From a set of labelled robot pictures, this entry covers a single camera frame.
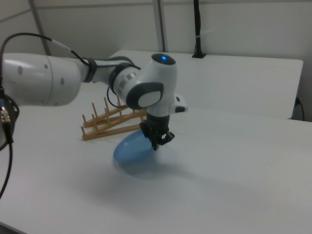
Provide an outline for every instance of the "connector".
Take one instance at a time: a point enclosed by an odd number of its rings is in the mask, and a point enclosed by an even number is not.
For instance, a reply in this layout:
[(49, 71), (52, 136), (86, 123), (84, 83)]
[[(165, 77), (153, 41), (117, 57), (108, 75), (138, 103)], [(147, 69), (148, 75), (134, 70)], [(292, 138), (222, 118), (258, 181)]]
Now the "connector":
[(11, 123), (11, 119), (10, 119), (9, 113), (8, 113), (7, 109), (4, 106), (1, 107), (0, 121), (1, 121), (2, 124), (4, 124), (4, 123)]
[(4, 105), (3, 99), (0, 99), (0, 122), (2, 124), (6, 142), (8, 144), (12, 144), (13, 138), (12, 138), (12, 131), (11, 131), (11, 119), (9, 116), (9, 112), (7, 111)]

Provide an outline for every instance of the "black cable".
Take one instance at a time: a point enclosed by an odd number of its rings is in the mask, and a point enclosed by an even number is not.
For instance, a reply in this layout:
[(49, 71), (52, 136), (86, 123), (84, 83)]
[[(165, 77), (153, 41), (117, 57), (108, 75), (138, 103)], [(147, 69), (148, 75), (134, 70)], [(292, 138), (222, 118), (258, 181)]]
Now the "black cable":
[(127, 106), (127, 105), (123, 105), (123, 106), (116, 106), (116, 105), (114, 105), (114, 104), (111, 102), (111, 100), (109, 99), (109, 95), (108, 95), (109, 90), (110, 90), (110, 88), (109, 88), (109, 86), (108, 86), (107, 92), (106, 92), (106, 96), (107, 96), (108, 102), (109, 102), (112, 106), (114, 106), (114, 107), (116, 107), (116, 108), (123, 108), (123, 107), (126, 107), (126, 106)]
[(298, 104), (300, 104), (300, 107), (301, 107), (301, 110), (302, 110), (302, 120), (305, 121), (305, 120), (304, 120), (303, 106), (302, 106), (302, 103), (301, 103), (300, 99), (298, 100)]
[(9, 181), (9, 177), (10, 177), (10, 173), (11, 173), (11, 168), (12, 168), (12, 161), (13, 161), (13, 147), (12, 147), (12, 143), (9, 144), (9, 150), (10, 150), (10, 158), (9, 158), (9, 166), (8, 166), (8, 171), (6, 173), (6, 177), (5, 177), (5, 181), (4, 184), (2, 186), (1, 192), (0, 192), (0, 199), (4, 193), (5, 187)]
[[(15, 108), (15, 119), (18, 118), (19, 114), (20, 114), (20, 109), (19, 106), (17, 105), (17, 103), (8, 95), (4, 94), (4, 99), (6, 99), (7, 101), (11, 102), (11, 105), (13, 106), (13, 108)], [(7, 146), (7, 142), (5, 142), (3, 145), (0, 146), (0, 151), (2, 151), (6, 146)]]
[(104, 68), (104, 67), (117, 67), (117, 64), (110, 64), (110, 65), (97, 65), (97, 68)]
[(3, 66), (2, 61), (3, 61), (4, 48), (5, 48), (6, 44), (9, 42), (10, 39), (18, 37), (18, 36), (33, 36), (33, 37), (38, 37), (38, 38), (49, 40), (49, 41), (51, 41), (53, 43), (58, 44), (59, 46), (65, 48), (65, 49), (70, 50), (70, 52), (73, 55), (75, 55), (83, 64), (89, 66), (89, 63), (87, 63), (85, 60), (83, 60), (82, 57), (80, 57), (75, 51), (73, 51), (69, 47), (63, 45), (62, 43), (59, 43), (56, 40), (53, 40), (53, 39), (51, 39), (49, 37), (46, 37), (46, 36), (43, 36), (43, 35), (40, 35), (40, 34), (36, 34), (36, 33), (15, 33), (15, 34), (12, 34), (11, 36), (7, 37), (5, 39), (5, 41), (4, 41), (4, 43), (2, 44), (2, 47), (1, 47), (1, 51), (0, 51), (0, 78), (1, 78), (0, 79), (0, 87), (2, 87), (2, 66)]

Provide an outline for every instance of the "blue bowl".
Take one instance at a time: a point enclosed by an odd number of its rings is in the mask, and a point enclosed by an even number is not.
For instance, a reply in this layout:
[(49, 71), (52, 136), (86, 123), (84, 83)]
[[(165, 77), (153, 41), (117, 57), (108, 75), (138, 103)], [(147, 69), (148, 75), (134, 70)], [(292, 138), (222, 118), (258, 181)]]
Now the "blue bowl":
[(153, 154), (152, 144), (141, 130), (127, 136), (114, 151), (114, 159), (119, 163), (131, 163)]

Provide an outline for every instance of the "white table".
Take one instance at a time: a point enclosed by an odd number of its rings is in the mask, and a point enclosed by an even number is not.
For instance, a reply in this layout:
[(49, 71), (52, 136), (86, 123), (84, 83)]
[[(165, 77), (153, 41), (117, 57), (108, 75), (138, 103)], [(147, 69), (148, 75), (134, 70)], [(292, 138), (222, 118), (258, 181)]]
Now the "white table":
[(105, 87), (22, 107), (0, 222), (30, 234), (311, 232), (311, 123), (191, 107), (171, 116), (175, 139), (154, 159), (120, 167), (113, 151), (129, 133), (81, 140)]
[[(155, 52), (120, 50), (143, 67)], [(257, 116), (291, 118), (303, 62), (294, 59), (251, 58), (167, 53), (177, 63), (176, 92), (188, 104)]]

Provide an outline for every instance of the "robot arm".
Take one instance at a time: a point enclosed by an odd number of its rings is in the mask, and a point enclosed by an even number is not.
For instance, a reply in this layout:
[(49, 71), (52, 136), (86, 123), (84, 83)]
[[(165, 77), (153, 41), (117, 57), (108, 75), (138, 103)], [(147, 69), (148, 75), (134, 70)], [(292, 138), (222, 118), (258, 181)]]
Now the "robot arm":
[(5, 93), (18, 105), (57, 106), (71, 102), (81, 82), (104, 82), (130, 108), (147, 109), (147, 120), (140, 126), (155, 150), (174, 137), (168, 128), (170, 114), (187, 111), (187, 105), (174, 93), (173, 58), (154, 54), (142, 69), (126, 57), (86, 60), (89, 66), (74, 58), (5, 54)]

